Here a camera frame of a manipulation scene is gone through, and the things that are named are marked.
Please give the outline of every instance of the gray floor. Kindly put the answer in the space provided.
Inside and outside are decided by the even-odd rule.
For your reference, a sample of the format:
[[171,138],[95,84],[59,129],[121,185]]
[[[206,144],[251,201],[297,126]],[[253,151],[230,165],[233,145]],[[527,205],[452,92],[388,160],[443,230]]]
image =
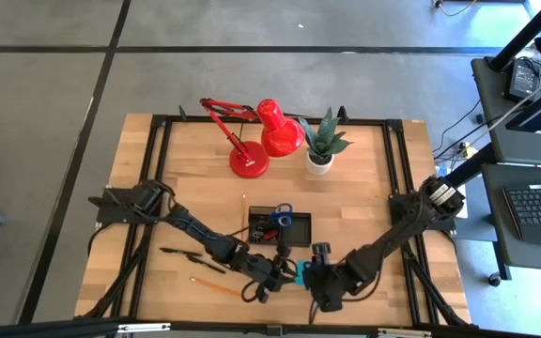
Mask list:
[[[121,1],[0,0],[0,44],[106,45]],[[464,4],[447,3],[451,11]],[[133,1],[122,45],[502,46],[527,22],[522,5],[477,5],[446,18],[430,1]],[[0,324],[14,321],[53,200],[85,118],[102,54],[0,54]],[[477,101],[471,58],[444,55],[117,54],[36,320],[70,318],[96,210],[126,113],[202,114],[202,97],[291,113],[422,118],[432,144]],[[466,120],[446,141],[473,127]],[[458,242],[473,322],[541,334],[541,270],[513,269],[492,288],[489,243]],[[194,332],[176,336],[204,336]]]

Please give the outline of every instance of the lamp base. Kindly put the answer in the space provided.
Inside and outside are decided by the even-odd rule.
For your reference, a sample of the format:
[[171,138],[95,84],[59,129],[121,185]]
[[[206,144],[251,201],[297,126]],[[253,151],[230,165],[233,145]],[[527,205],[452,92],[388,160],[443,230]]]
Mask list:
[[269,168],[269,156],[266,151],[264,151],[264,147],[254,141],[246,141],[243,144],[254,162],[247,165],[248,163],[246,163],[245,159],[235,148],[233,148],[229,155],[229,166],[231,167],[231,170],[233,170],[235,175],[243,178],[256,178],[261,176],[267,171],[267,168]]

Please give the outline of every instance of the white pot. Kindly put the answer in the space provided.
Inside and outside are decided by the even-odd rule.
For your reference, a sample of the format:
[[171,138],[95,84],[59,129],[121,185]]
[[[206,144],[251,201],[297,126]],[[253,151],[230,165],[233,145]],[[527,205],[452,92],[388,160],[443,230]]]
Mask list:
[[327,174],[329,169],[331,169],[331,165],[333,164],[334,159],[335,156],[331,155],[331,160],[327,164],[318,165],[312,160],[310,160],[310,155],[306,154],[306,169],[308,169],[308,172],[312,175]]

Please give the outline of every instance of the succulent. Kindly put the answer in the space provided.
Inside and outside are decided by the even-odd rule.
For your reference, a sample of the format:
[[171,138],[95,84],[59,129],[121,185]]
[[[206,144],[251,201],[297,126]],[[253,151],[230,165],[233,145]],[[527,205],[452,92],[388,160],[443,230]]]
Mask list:
[[352,144],[341,139],[346,133],[345,131],[335,133],[339,117],[333,118],[331,107],[320,121],[318,131],[314,131],[305,119],[298,118],[298,120],[306,131],[306,143],[310,146],[308,148],[310,160],[316,164],[328,163],[331,160],[331,155],[339,154]]

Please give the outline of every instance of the lamp shade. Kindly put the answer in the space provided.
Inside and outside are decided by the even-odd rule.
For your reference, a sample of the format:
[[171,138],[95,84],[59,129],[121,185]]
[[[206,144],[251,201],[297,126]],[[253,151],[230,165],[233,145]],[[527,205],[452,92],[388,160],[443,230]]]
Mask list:
[[287,156],[304,143],[306,134],[303,127],[296,120],[286,118],[276,100],[262,100],[257,113],[264,126],[261,144],[269,156]]

